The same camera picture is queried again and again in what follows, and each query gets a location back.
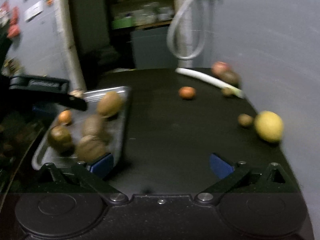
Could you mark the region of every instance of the round black disc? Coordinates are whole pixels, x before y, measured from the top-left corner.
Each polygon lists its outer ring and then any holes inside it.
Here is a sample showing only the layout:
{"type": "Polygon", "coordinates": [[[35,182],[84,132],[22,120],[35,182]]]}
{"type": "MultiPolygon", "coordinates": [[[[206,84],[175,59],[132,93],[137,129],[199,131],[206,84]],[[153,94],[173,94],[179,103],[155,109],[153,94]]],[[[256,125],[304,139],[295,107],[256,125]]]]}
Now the round black disc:
{"type": "Polygon", "coordinates": [[[228,224],[255,237],[292,234],[307,215],[298,193],[229,193],[220,201],[219,210],[228,224]]]}
{"type": "Polygon", "coordinates": [[[101,198],[73,185],[67,185],[66,192],[24,193],[15,208],[18,222],[26,231],[42,237],[72,236],[86,230],[102,213],[101,198]]]}

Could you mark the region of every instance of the black table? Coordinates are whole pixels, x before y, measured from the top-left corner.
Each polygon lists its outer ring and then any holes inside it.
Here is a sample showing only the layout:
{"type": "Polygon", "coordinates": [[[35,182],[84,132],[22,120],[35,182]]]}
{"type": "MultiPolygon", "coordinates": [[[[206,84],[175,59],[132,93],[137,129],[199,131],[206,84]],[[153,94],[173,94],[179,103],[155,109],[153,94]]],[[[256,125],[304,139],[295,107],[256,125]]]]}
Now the black table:
{"type": "MultiPolygon", "coordinates": [[[[196,70],[210,74],[210,69],[196,70]]],[[[239,127],[239,114],[256,115],[247,100],[224,98],[220,89],[173,69],[111,73],[98,85],[115,86],[132,88],[123,160],[107,177],[118,190],[200,192],[218,180],[209,167],[213,152],[259,167],[277,162],[294,179],[279,146],[260,140],[253,127],[239,127]],[[194,87],[196,99],[182,100],[182,86],[194,87]]]]}

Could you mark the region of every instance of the lemon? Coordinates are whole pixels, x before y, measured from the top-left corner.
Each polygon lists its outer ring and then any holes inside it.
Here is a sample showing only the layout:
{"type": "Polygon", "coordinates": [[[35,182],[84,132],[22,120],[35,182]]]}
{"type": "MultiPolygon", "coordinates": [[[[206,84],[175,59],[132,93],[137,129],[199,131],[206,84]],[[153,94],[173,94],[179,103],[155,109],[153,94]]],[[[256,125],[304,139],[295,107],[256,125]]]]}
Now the lemon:
{"type": "Polygon", "coordinates": [[[260,112],[254,120],[254,126],[261,139],[269,143],[276,143],[282,138],[282,119],[271,111],[260,112]]]}

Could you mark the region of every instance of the metal tray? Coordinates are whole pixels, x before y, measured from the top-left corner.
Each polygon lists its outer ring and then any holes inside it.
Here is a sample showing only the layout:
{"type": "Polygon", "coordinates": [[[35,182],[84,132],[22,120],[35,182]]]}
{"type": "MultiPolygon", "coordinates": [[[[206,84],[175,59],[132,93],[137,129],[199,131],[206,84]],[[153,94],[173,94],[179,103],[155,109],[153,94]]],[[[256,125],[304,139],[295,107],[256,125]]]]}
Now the metal tray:
{"type": "MultiPolygon", "coordinates": [[[[72,139],[75,144],[81,139],[81,128],[83,121],[91,114],[96,113],[97,102],[109,91],[116,91],[124,99],[124,106],[116,117],[110,118],[108,120],[108,133],[111,134],[111,142],[108,144],[108,148],[113,155],[114,166],[119,161],[123,136],[124,136],[124,126],[127,116],[128,99],[131,89],[129,87],[115,87],[106,88],[101,90],[92,90],[84,93],[84,100],[88,104],[88,110],[85,112],[71,109],[73,123],[68,126],[71,133],[72,139]]],[[[57,118],[53,121],[52,126],[57,123],[57,118]]],[[[37,148],[33,158],[32,167],[35,170],[39,170],[43,164],[52,162],[57,168],[69,168],[75,162],[77,162],[77,157],[75,154],[71,156],[61,156],[54,149],[52,149],[47,143],[47,133],[42,139],[39,147],[37,148]]]]}

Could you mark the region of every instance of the white switch box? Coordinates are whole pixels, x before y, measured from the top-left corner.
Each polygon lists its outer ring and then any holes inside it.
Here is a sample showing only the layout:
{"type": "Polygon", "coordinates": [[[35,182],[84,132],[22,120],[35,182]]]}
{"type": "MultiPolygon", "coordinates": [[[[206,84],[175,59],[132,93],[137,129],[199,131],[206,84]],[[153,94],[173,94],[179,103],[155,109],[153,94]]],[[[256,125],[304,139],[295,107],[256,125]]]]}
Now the white switch box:
{"type": "Polygon", "coordinates": [[[34,16],[42,13],[42,11],[43,11],[43,1],[39,1],[25,11],[25,21],[28,21],[34,16]]]}

